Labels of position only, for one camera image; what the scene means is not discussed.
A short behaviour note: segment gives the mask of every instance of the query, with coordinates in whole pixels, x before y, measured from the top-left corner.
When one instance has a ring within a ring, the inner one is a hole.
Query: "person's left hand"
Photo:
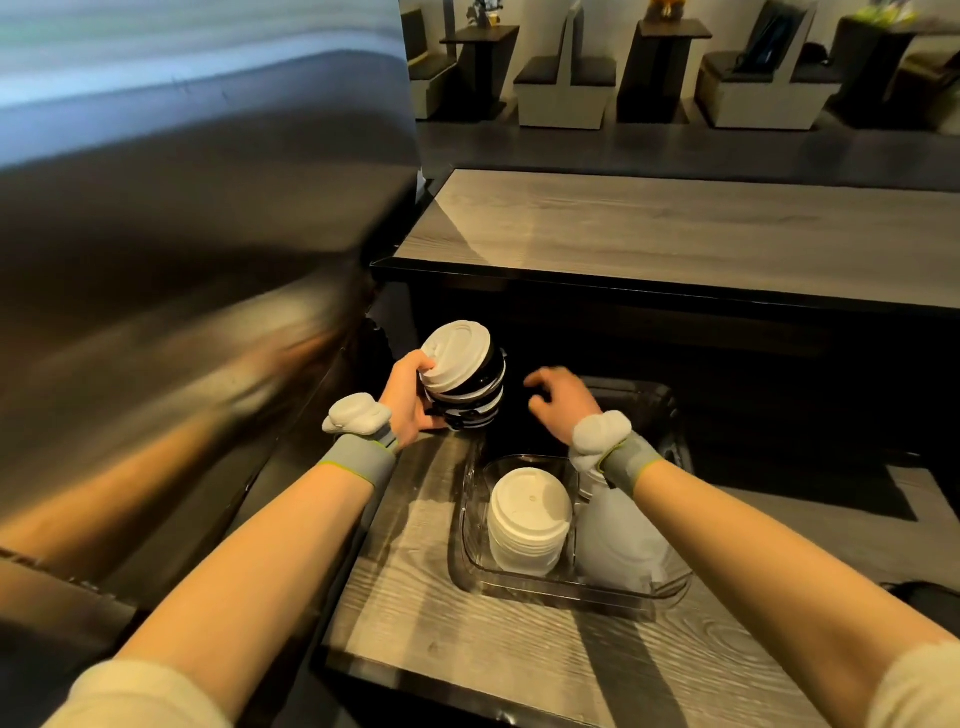
[[[420,378],[417,372],[429,372],[436,365],[433,359],[421,350],[408,353],[400,359],[390,374],[380,403],[390,407],[390,427],[398,440],[399,449],[412,445],[421,430],[436,429],[446,425],[443,417],[426,414],[426,397],[420,394]]]

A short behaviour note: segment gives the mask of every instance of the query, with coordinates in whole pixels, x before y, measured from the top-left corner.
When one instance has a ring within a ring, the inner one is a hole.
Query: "hand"
[[[523,380],[525,387],[538,384],[550,393],[551,401],[547,404],[543,397],[534,395],[530,411],[564,445],[573,442],[573,428],[581,420],[603,413],[584,382],[566,367],[543,367]]]
[[[390,427],[397,437],[399,449],[412,445],[421,430],[446,425],[443,417],[430,417],[425,413],[426,398],[419,391],[417,372],[429,372],[435,366],[436,362],[419,349],[410,352],[394,365],[383,390],[380,403],[386,404],[393,412]]]

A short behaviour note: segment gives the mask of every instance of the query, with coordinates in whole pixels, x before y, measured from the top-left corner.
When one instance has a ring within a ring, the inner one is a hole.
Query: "white sleeve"
[[[867,713],[867,728],[960,726],[960,643],[925,644],[887,670]]]
[[[176,670],[111,660],[87,670],[44,728],[230,728],[205,692]]]

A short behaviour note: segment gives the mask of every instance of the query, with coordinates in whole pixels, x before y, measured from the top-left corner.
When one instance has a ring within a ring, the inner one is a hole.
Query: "person's right arm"
[[[566,369],[527,377],[551,395],[530,409],[570,445],[600,408]],[[709,589],[833,725],[866,722],[881,679],[949,632],[783,524],[676,466],[656,460],[633,482],[634,501]]]

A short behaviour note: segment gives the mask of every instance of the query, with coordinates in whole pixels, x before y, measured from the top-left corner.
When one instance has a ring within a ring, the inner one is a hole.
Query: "person's left arm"
[[[424,414],[417,392],[417,372],[432,367],[423,352],[408,354],[380,398],[392,410],[401,448],[422,429],[443,424]],[[115,661],[171,668],[235,720],[372,494],[373,485],[359,474],[317,465],[207,556]]]

